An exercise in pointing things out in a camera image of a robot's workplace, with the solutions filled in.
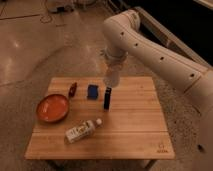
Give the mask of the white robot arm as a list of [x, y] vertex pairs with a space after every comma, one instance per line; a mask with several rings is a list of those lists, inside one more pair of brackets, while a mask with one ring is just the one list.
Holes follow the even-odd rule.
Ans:
[[201, 113], [192, 171], [213, 171], [213, 69], [169, 50], [139, 33], [141, 19], [133, 9], [104, 20], [106, 86], [119, 84], [119, 71], [128, 55], [182, 92]]

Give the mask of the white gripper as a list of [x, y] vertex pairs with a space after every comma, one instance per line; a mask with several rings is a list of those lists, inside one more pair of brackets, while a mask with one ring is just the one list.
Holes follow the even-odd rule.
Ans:
[[118, 56], [111, 55], [107, 50], [104, 51], [104, 59], [109, 71], [120, 71], [127, 58], [128, 53], [124, 52]]

